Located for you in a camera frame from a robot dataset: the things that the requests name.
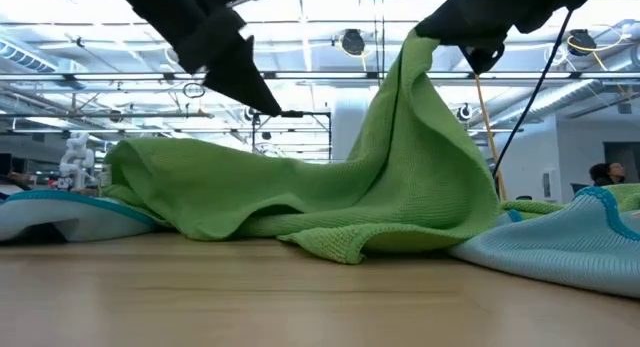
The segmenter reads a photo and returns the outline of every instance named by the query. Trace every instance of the wooden table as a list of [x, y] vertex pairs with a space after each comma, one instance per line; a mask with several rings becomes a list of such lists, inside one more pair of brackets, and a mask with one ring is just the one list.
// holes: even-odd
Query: wooden table
[[0, 346], [640, 345], [636, 301], [450, 259], [177, 234], [0, 248]]

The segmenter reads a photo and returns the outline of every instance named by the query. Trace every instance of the green towel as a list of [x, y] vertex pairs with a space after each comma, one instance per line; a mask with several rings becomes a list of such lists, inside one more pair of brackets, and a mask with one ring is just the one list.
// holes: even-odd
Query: green towel
[[103, 194], [192, 239], [276, 237], [341, 263], [463, 242], [499, 208], [482, 155], [425, 74], [437, 46], [409, 34], [344, 163], [128, 140], [106, 158]]
[[[613, 194], [618, 202], [620, 212], [640, 210], [640, 184], [617, 184], [606, 186], [604, 189]], [[542, 217], [549, 213], [564, 209], [567, 205], [545, 201], [505, 201], [500, 204], [503, 212], [516, 210], [524, 219]]]

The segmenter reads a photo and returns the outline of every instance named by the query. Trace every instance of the teal trim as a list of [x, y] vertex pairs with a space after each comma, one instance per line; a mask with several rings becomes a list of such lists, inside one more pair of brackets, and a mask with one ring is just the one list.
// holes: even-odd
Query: teal trim
[[574, 200], [583, 195], [593, 196], [602, 202], [607, 216], [607, 224], [615, 233], [633, 241], [640, 241], [640, 234], [627, 227], [620, 219], [618, 201], [611, 192], [600, 187], [585, 187], [578, 191]]
[[507, 211], [507, 214], [509, 215], [509, 218], [511, 218], [511, 222], [522, 222], [524, 221], [524, 218], [522, 218], [522, 215], [520, 214], [520, 212], [514, 210], [514, 209], [510, 209], [509, 211]]
[[56, 201], [70, 201], [77, 203], [84, 203], [93, 207], [98, 207], [102, 209], [106, 209], [115, 213], [119, 213], [121, 215], [127, 216], [131, 219], [134, 219], [140, 223], [144, 223], [148, 226], [154, 226], [155, 222], [151, 217], [145, 215], [144, 213], [138, 212], [134, 209], [131, 209], [127, 206], [119, 205], [116, 203], [111, 203], [107, 201], [103, 201], [97, 198], [87, 197], [71, 192], [65, 191], [54, 191], [54, 190], [45, 190], [45, 191], [24, 191], [12, 194], [5, 201], [5, 203], [9, 203], [11, 201], [20, 201], [20, 200], [56, 200]]

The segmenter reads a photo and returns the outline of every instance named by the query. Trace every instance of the light blue towel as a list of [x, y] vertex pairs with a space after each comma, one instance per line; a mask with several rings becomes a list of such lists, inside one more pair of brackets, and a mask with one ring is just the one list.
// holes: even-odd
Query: light blue towel
[[70, 192], [19, 192], [0, 205], [0, 241], [46, 223], [53, 224], [68, 242], [127, 237], [155, 229], [151, 218], [128, 206]]
[[640, 297], [640, 212], [620, 214], [603, 188], [585, 188], [567, 208], [532, 220], [509, 211], [498, 227], [449, 253], [520, 276]]

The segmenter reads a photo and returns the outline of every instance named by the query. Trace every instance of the white robot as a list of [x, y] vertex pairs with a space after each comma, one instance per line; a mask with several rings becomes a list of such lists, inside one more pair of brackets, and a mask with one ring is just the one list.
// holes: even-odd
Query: white robot
[[84, 189], [86, 179], [94, 181], [95, 178], [86, 172], [86, 168], [93, 168], [95, 156], [92, 149], [87, 148], [89, 134], [73, 132], [67, 140], [67, 152], [60, 161], [60, 174], [58, 189]]

